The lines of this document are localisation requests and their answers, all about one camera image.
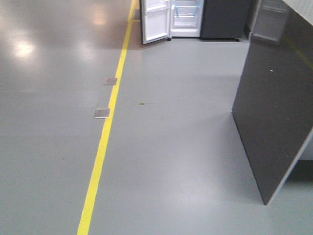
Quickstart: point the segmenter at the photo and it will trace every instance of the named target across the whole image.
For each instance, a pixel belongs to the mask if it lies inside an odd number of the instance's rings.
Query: white refrigerator
[[[140,0],[142,43],[199,37],[204,0]]]

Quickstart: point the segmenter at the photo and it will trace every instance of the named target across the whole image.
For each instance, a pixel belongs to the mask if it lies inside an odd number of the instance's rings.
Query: black refrigerator
[[[246,23],[250,0],[206,0],[201,37],[239,39]]]

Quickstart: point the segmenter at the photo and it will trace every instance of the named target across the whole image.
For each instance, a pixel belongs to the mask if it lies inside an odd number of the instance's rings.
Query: gray floor
[[[76,233],[129,5],[0,1],[0,234]],[[89,234],[312,233],[312,182],[262,204],[230,113],[247,49],[134,23]]]

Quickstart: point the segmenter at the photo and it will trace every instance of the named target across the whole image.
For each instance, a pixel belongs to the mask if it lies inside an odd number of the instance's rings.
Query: yellow tape line
[[[303,60],[303,62],[306,63],[313,70],[313,63],[311,62],[311,60],[302,53],[302,51],[291,41],[290,38],[285,37],[285,39],[286,39],[287,43],[289,44],[289,46]]]
[[[109,136],[111,132],[112,121],[113,121],[113,116],[114,116],[115,106],[116,106],[116,101],[117,101],[117,95],[118,95],[121,77],[122,77],[122,73],[124,69],[126,54],[127,54],[127,50],[128,50],[128,46],[130,42],[131,31],[133,27],[133,22],[131,20],[132,18],[131,12],[134,11],[133,7],[134,7],[134,0],[132,1],[132,4],[131,4],[123,48],[121,51],[121,55],[120,55],[117,70],[116,70],[115,77],[117,78],[117,83],[113,87],[110,102],[109,102],[109,108],[111,110],[110,117],[107,118],[104,122],[101,139],[100,139],[96,159],[95,159],[93,170],[92,170],[92,175],[91,175],[77,235],[88,235],[89,233],[90,223],[91,223],[92,214],[93,214],[93,208],[94,208],[94,204],[95,204],[95,200],[97,196],[97,191],[99,187],[105,154],[107,152]]]

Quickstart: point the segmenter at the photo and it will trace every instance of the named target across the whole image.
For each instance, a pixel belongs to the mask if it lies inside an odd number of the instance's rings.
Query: open refrigerator door
[[[140,0],[142,43],[170,37],[171,0]]]

